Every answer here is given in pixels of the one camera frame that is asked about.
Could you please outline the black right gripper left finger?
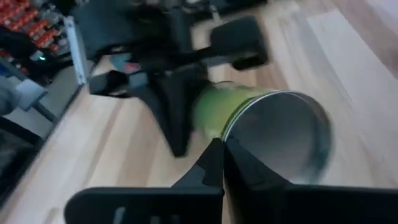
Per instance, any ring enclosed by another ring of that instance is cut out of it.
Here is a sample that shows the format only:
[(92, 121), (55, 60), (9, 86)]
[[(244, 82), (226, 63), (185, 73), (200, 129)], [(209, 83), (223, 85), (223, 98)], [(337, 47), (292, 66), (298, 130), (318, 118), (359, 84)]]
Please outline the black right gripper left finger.
[(224, 143), (216, 138), (171, 187), (93, 187), (67, 202), (66, 224), (221, 224)]

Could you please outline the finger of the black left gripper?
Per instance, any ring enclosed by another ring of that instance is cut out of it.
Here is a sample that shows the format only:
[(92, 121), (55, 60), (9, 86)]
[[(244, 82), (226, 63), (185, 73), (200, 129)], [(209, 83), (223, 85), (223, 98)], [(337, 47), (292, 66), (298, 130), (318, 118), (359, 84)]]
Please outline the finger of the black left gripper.
[(193, 105), (209, 84), (206, 70), (186, 70), (136, 88), (136, 96), (152, 111), (175, 157), (186, 154)]

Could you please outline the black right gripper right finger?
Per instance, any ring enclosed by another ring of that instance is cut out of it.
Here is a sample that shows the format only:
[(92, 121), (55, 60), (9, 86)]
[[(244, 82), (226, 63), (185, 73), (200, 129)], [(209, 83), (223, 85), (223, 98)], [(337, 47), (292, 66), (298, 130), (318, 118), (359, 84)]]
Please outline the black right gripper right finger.
[(293, 184), (237, 141), (224, 176), (235, 224), (398, 224), (398, 189)]

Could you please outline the green pears label tin can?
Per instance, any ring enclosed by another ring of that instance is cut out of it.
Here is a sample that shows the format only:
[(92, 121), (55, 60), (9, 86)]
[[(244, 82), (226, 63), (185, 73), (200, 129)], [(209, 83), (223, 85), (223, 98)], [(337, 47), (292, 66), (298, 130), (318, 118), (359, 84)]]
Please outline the green pears label tin can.
[(330, 117), (299, 91), (219, 82), (194, 102), (192, 123), (207, 139), (230, 138), (296, 184), (317, 184), (333, 150)]

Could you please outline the red parts bin rack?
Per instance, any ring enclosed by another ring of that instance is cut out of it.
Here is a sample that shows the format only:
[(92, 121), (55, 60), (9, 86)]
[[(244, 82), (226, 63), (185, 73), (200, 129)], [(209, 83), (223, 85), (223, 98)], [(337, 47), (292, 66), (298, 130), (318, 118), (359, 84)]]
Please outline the red parts bin rack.
[(48, 0), (0, 0), (0, 27), (24, 33), (53, 52), (68, 47), (63, 16)]

